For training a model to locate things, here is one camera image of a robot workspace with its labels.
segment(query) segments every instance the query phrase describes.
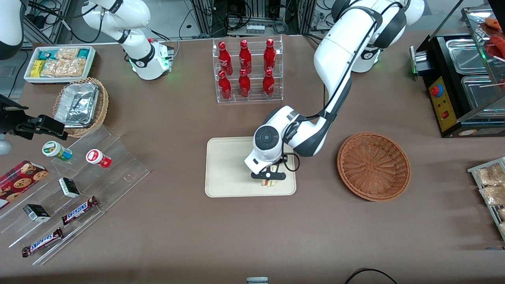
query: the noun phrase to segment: brown wicker basket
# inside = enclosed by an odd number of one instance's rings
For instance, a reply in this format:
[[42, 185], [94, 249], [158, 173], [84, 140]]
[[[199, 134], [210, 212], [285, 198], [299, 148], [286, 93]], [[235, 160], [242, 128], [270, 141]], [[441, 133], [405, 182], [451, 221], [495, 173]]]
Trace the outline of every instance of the brown wicker basket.
[[337, 155], [337, 168], [347, 187], [370, 201], [388, 201], [400, 196], [411, 178], [405, 152], [384, 135], [363, 132], [344, 141]]
[[[65, 131], [69, 136], [74, 138], [81, 138], [86, 133], [95, 131], [102, 126], [105, 120], [105, 116], [107, 115], [107, 107], [109, 106], [109, 95], [107, 94], [107, 90], [104, 88], [104, 85], [100, 83], [100, 81], [95, 78], [84, 78], [79, 79], [70, 84], [84, 84], [84, 83], [93, 83], [96, 84], [100, 88], [100, 93], [98, 94], [98, 102], [96, 102], [95, 115], [93, 117], [93, 124], [88, 128], [65, 128]], [[56, 110], [58, 109], [58, 105], [60, 105], [60, 99], [62, 97], [63, 90], [61, 90], [60, 95], [56, 99], [55, 106], [53, 107], [53, 117], [56, 114]]]

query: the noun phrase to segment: red cup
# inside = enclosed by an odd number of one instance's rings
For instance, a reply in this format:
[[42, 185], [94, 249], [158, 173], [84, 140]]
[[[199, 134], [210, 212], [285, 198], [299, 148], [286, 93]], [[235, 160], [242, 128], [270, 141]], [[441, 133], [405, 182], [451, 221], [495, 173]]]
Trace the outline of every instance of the red cup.
[[86, 161], [91, 164], [99, 165], [104, 169], [112, 164], [111, 157], [104, 155], [103, 152], [98, 149], [90, 150], [88, 154], [86, 154]]

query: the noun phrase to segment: red bottle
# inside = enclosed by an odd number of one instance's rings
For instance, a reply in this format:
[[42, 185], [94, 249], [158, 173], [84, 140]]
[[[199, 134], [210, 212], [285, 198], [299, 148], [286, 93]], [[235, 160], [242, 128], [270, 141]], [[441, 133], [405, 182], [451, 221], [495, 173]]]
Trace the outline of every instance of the red bottle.
[[231, 67], [231, 56], [230, 53], [226, 50], [226, 44], [221, 41], [218, 44], [219, 46], [219, 65], [221, 65], [221, 69], [226, 72], [226, 75], [230, 76], [233, 74], [233, 68]]
[[223, 100], [231, 100], [231, 84], [228, 78], [226, 78], [226, 73], [223, 70], [219, 70], [219, 91], [221, 91], [221, 96]]
[[238, 79], [238, 84], [240, 85], [240, 95], [245, 99], [249, 98], [251, 91], [251, 80], [249, 79], [245, 68], [242, 68], [240, 70], [240, 78]]
[[272, 77], [272, 69], [268, 69], [265, 72], [265, 78], [263, 78], [263, 96], [266, 99], [271, 99], [274, 95], [274, 84], [275, 80]]
[[265, 53], [263, 54], [265, 72], [268, 68], [274, 70], [275, 68], [275, 50], [274, 50], [274, 40], [269, 38], [267, 39], [267, 48], [265, 49]]
[[240, 59], [240, 67], [245, 68], [248, 74], [253, 71], [253, 64], [251, 61], [251, 51], [247, 47], [247, 40], [243, 39], [240, 41], [240, 54], [238, 55]]

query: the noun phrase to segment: beige tray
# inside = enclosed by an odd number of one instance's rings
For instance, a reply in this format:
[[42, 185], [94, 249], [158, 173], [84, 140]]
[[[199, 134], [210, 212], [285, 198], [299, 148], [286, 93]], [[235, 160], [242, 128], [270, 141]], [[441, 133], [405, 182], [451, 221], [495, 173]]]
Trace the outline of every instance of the beige tray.
[[[286, 173], [285, 180], [274, 186], [262, 186], [260, 179], [252, 179], [244, 159], [253, 149], [252, 137], [212, 138], [207, 143], [205, 193], [209, 197], [246, 197], [291, 195], [296, 191], [294, 172], [281, 164], [279, 171]], [[284, 145], [286, 153], [293, 149]], [[288, 156], [288, 167], [294, 169], [293, 155]]]

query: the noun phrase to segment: red switch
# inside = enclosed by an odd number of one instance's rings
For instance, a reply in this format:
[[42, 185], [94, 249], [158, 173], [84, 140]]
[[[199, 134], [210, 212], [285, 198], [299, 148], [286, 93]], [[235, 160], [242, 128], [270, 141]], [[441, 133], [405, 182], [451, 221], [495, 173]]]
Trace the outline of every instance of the red switch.
[[437, 86], [434, 86], [430, 89], [430, 94], [434, 97], [437, 96], [439, 92], [440, 92], [440, 89]]

